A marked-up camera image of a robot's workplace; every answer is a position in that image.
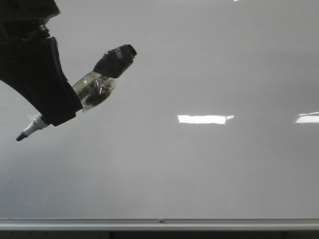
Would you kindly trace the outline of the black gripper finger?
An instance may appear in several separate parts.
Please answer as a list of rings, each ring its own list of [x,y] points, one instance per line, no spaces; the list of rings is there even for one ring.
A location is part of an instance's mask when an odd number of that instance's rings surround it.
[[[65,77],[54,37],[20,44],[1,43],[0,79],[58,126],[82,109]]]

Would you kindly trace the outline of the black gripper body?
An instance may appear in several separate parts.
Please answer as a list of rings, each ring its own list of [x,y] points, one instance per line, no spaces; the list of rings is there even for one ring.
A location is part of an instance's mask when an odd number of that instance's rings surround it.
[[[0,2],[1,45],[49,38],[46,24],[59,14],[60,10],[53,0],[2,0]]]

